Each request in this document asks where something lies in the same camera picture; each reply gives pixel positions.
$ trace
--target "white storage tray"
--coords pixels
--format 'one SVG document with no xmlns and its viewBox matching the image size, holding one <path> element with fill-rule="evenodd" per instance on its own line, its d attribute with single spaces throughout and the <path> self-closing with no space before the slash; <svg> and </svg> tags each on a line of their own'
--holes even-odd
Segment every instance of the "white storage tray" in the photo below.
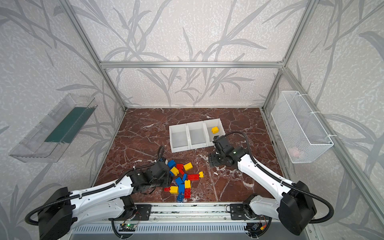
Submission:
<svg viewBox="0 0 384 240">
<path fill-rule="evenodd" d="M 211 131 L 213 127 L 218 127 L 219 132 L 213 134 Z M 225 135 L 225 131 L 219 118 L 169 126 L 172 152 L 213 146 L 214 136 L 221 135 Z"/>
</svg>

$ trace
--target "ventilation grille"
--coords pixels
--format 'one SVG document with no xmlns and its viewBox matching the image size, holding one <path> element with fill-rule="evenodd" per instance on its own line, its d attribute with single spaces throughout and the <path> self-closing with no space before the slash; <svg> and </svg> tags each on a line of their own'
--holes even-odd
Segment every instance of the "ventilation grille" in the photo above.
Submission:
<svg viewBox="0 0 384 240">
<path fill-rule="evenodd" d="M 135 233 L 239 233 L 245 223 L 142 223 Z M 111 224 L 90 223 L 73 230 L 72 234 L 113 233 Z"/>
</svg>

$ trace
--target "metal strip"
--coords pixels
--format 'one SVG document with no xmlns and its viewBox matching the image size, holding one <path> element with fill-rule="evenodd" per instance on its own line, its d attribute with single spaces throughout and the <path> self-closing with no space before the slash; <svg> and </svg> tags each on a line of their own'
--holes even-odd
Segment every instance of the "metal strip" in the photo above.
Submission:
<svg viewBox="0 0 384 240">
<path fill-rule="evenodd" d="M 266 108 L 267 104 L 268 104 L 269 101 L 271 100 L 271 97 L 272 97 L 272 95 L 273 95 L 275 89 L 277 88 L 277 86 L 278 86 L 279 83 L 280 83 L 281 75 L 282 75 L 282 73 L 281 73 L 281 68 L 279 68 L 279 71 L 277 72 L 277 75 L 276 75 L 276 77 L 275 77 L 275 80 L 273 81 L 273 84 L 272 84 L 272 86 L 271 86 L 271 89 L 269 90 L 268 95 L 267 95 L 267 97 L 266 97 L 266 99 L 265 99 L 265 101 L 264 101 L 262 110 L 264 110 L 264 109 Z"/>
<path fill-rule="evenodd" d="M 106 150 L 105 150 L 105 152 L 104 152 L 104 154 L 103 154 L 103 159 L 101 160 L 100 165 L 99 165 L 99 167 L 97 168 L 97 171 L 96 171 L 97 174 L 95 174 L 95 176 L 93 177 L 92 181 L 89 182 L 88 188 L 94 186 L 94 184 L 95 184 L 95 182 L 96 182 L 96 180 L 97 180 L 97 177 L 98 177 L 98 175 L 99 175 L 99 173 L 100 173 L 100 171 L 101 171 L 101 168 L 102 168 L 102 166 L 104 165 L 105 160 L 107 159 L 107 156 L 108 156 L 108 153 L 109 153 L 109 151 L 110 151 L 110 149 L 111 149 L 111 147 L 112 147 L 113 141 L 115 140 L 116 135 L 117 135 L 118 132 L 119 132 L 120 125 L 121 125 L 122 121 L 124 120 L 125 114 L 127 114 L 126 111 L 124 112 L 124 114 L 122 115 L 121 119 L 119 120 L 119 125 L 117 126 L 117 128 L 116 128 L 116 130 L 115 130 L 113 136 L 111 137 L 111 140 L 109 141 L 108 147 L 106 148 Z"/>
<path fill-rule="evenodd" d="M 280 62 L 138 62 L 104 61 L 102 68 L 281 68 Z"/>
<path fill-rule="evenodd" d="M 296 29 L 295 34 L 293 35 L 292 41 L 288 47 L 287 53 L 285 54 L 284 57 L 284 66 L 288 64 L 288 61 L 290 60 L 297 44 L 299 43 L 301 37 L 303 36 L 303 33 L 305 29 L 308 26 L 308 23 L 310 19 L 312 18 L 312 15 L 314 13 L 314 10 L 319 3 L 319 0 L 309 0 L 307 7 L 304 11 L 303 17 L 301 18 L 301 21 L 299 23 L 299 26 Z"/>
<path fill-rule="evenodd" d="M 277 141 L 276 141 L 275 135 L 273 134 L 272 128 L 271 128 L 270 123 L 269 123 L 269 120 L 266 117 L 265 112 L 262 109 L 260 109 L 260 112 L 262 114 L 262 117 L 263 117 L 263 120 L 264 120 L 264 123 L 265 123 L 265 126 L 266 126 L 267 133 L 269 135 L 269 138 L 272 141 L 272 147 L 273 147 L 273 149 L 275 151 L 277 161 L 279 162 L 280 169 L 281 169 L 281 171 L 283 173 L 283 177 L 285 177 L 286 179 L 291 180 L 291 175 L 289 173 L 289 169 L 288 169 L 287 165 L 285 164 L 283 155 L 281 154 L 281 151 L 280 151 L 279 147 L 277 146 Z"/>
<path fill-rule="evenodd" d="M 301 94 L 307 94 L 288 68 L 283 67 L 282 73 L 294 90 L 299 91 Z M 320 111 L 308 95 L 303 95 L 303 97 L 313 111 Z M 318 113 L 317 116 L 325 130 L 331 135 L 336 135 L 336 132 L 329 125 L 324 116 L 321 113 Z M 380 196 L 371 181 L 358 166 L 341 139 L 339 137 L 332 136 L 332 140 L 334 143 L 333 150 L 341 162 L 341 165 L 355 183 L 356 187 L 360 190 L 362 197 L 367 202 L 381 225 L 384 227 L 384 199 Z"/>
<path fill-rule="evenodd" d="M 92 47 L 91 41 L 87 37 L 85 30 L 83 29 L 83 26 L 81 25 L 79 19 L 76 16 L 76 13 L 74 12 L 74 9 L 72 8 L 71 4 L 69 3 L 69 0 L 58 0 L 60 3 L 60 6 L 63 10 L 63 13 L 67 15 L 70 23 L 72 24 L 73 28 L 75 29 L 76 33 L 79 35 L 81 41 L 83 42 L 85 48 L 87 49 L 88 53 L 90 54 L 93 62 L 95 63 L 96 67 L 98 68 L 100 74 L 104 78 L 104 81 L 106 82 L 107 86 L 111 89 L 113 95 L 121 105 L 123 109 L 125 109 L 124 101 L 122 100 L 121 96 L 117 92 L 113 82 L 105 72 L 105 70 L 100 66 L 100 60 L 97 56 L 97 53 L 95 49 Z"/>
</svg>

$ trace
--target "black cable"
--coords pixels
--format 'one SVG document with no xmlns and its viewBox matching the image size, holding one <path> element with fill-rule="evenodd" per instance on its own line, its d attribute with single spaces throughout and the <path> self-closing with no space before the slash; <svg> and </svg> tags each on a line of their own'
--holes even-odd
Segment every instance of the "black cable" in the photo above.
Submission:
<svg viewBox="0 0 384 240">
<path fill-rule="evenodd" d="M 333 209 L 332 205 L 331 205 L 327 200 L 325 200 L 325 199 L 323 199 L 322 197 L 319 197 L 319 196 L 317 196 L 317 195 L 315 195 L 315 194 L 313 194 L 313 193 L 310 193 L 310 192 L 304 191 L 303 189 L 300 189 L 300 188 L 298 188 L 298 187 L 295 187 L 295 186 L 292 185 L 292 184 L 289 184 L 289 183 L 287 183 L 287 182 L 281 181 L 281 179 L 279 179 L 278 177 L 276 177 L 275 175 L 273 175 L 272 173 L 270 173 L 269 171 L 267 171 L 264 167 L 262 167 L 262 166 L 255 160 L 255 158 L 252 156 L 251 148 L 250 148 L 250 146 L 249 146 L 249 142 L 248 142 L 248 138 L 247 138 L 247 136 L 245 135 L 245 133 L 243 133 L 243 132 L 238 132 L 238 131 L 234 131 L 234 132 L 227 133 L 225 136 L 228 136 L 228 135 L 233 134 L 233 133 L 238 133 L 238 134 L 241 134 L 241 135 L 244 136 L 244 138 L 245 138 L 245 142 L 246 142 L 246 144 L 247 144 L 248 154 L 249 154 L 249 156 L 251 157 L 251 160 L 253 161 L 253 163 L 254 163 L 254 164 L 255 164 L 261 171 L 263 171 L 265 174 L 267 174 L 267 175 L 268 175 L 269 177 L 271 177 L 273 180 L 275 180 L 275 181 L 277 181 L 277 182 L 280 182 L 280 184 L 282 184 L 282 185 L 284 185 L 284 186 L 286 186 L 286 187 L 289 187 L 289 188 L 291 188 L 291 189 L 293 189 L 293 190 L 296 190 L 296 191 L 298 191 L 298 192 L 300 192 L 300 193 L 303 193 L 303 194 L 305 194 L 305 195 L 307 195 L 307 196 L 310 196 L 311 198 L 316 199 L 316 200 L 318 200 L 318 201 L 324 203 L 324 204 L 328 207 L 329 211 L 328 211 L 328 214 L 327 214 L 327 215 L 325 215 L 324 217 L 319 218 L 319 219 L 312 219 L 309 223 L 321 223 L 321 222 L 328 221 L 329 219 L 332 218 L 332 216 L 333 216 L 333 214 L 334 214 L 334 209 Z"/>
<path fill-rule="evenodd" d="M 161 145 L 157 151 L 157 161 L 161 159 L 161 157 L 163 156 L 164 154 L 164 145 Z M 149 165 L 145 165 L 145 166 L 141 166 L 141 167 L 138 167 L 136 169 L 141 169 L 141 168 L 145 168 L 145 167 L 151 167 L 153 166 L 157 161 L 155 161 L 154 163 L 151 163 Z M 85 197 L 85 196 L 88 196 L 88 195 L 91 195 L 91 194 L 95 194 L 95 193 L 98 193 L 98 192 L 102 192 L 102 191 L 105 191 L 111 187 L 114 187 L 116 186 L 123 178 L 124 176 L 126 176 L 130 171 L 132 170 L 135 170 L 134 168 L 132 168 L 131 170 L 128 170 L 127 172 L 125 172 L 123 175 L 121 175 L 114 184 L 111 184 L 111 185 L 108 185 L 106 187 L 103 187 L 103 188 L 100 188 L 100 189 L 96 189 L 96 190 L 92 190 L 92 191 L 89 191 L 89 192 L 85 192 L 81 195 L 81 197 Z M 50 207 L 50 206 L 53 206 L 53 205 L 56 205 L 56 204 L 59 204 L 59 203 L 62 203 L 62 202 L 65 202 L 65 201 L 69 201 L 69 200 L 72 200 L 72 199 L 76 199 L 76 198 L 80 198 L 80 194 L 76 194 L 76 195 L 73 195 L 73 196 L 70 196 L 70 197 L 65 197 L 65 198 L 61 198 L 61 199 L 58 199 L 56 201 L 53 201 L 53 202 L 50 202 L 50 203 L 47 203 L 47 204 L 44 204 L 38 208 L 35 208 L 33 209 L 32 211 L 30 211 L 24 218 L 24 221 L 30 225 L 34 225 L 34 226 L 38 226 L 39 225 L 39 222 L 38 221 L 34 221 L 31 219 L 32 215 L 47 208 L 47 207 Z"/>
<path fill-rule="evenodd" d="M 259 235 L 256 234 L 256 237 L 258 238 L 258 237 L 260 237 L 261 235 L 265 234 L 265 232 L 266 232 L 266 231 L 268 230 L 268 228 L 270 227 L 271 223 L 272 223 L 272 218 L 270 217 L 269 220 L 268 220 L 268 223 L 267 223 L 266 226 L 265 226 L 265 229 L 263 229 L 262 232 L 261 232 Z M 259 232 L 259 231 L 254 231 L 254 230 L 252 230 L 252 229 L 248 229 L 248 228 L 246 228 L 246 227 L 244 227 L 244 230 L 246 230 L 246 231 L 248 231 L 248 232 Z"/>
</svg>

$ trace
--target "wallpaper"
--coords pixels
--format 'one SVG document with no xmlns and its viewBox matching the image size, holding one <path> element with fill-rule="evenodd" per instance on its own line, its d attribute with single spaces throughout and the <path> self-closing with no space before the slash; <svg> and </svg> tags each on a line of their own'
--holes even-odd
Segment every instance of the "wallpaper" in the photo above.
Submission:
<svg viewBox="0 0 384 240">
<path fill-rule="evenodd" d="M 307 0 L 71 0 L 102 61 L 280 61 Z"/>
<path fill-rule="evenodd" d="M 383 26 L 382 0 L 319 5 L 288 66 L 384 197 Z"/>
<path fill-rule="evenodd" d="M 290 179 L 294 182 L 299 180 L 304 182 L 312 193 L 326 199 L 334 207 L 334 216 L 329 221 L 318 224 L 321 237 L 326 240 L 384 239 L 384 229 L 361 196 L 359 189 L 344 171 L 332 148 L 312 163 L 292 164 L 271 117 L 271 111 L 281 91 L 292 90 L 294 89 L 282 76 L 265 112 L 276 145 L 283 155 L 282 165 L 286 166 Z M 315 218 L 328 213 L 328 208 L 324 204 L 315 200 L 315 205 L 318 211 Z"/>
<path fill-rule="evenodd" d="M 262 106 L 276 73 L 275 68 L 109 69 L 128 107 Z"/>
<path fill-rule="evenodd" d="M 24 216 L 58 188 L 93 183 L 122 108 L 58 2 L 0 2 L 0 239 L 38 239 Z M 57 163 L 23 163 L 8 154 L 68 93 L 98 107 Z"/>
</svg>

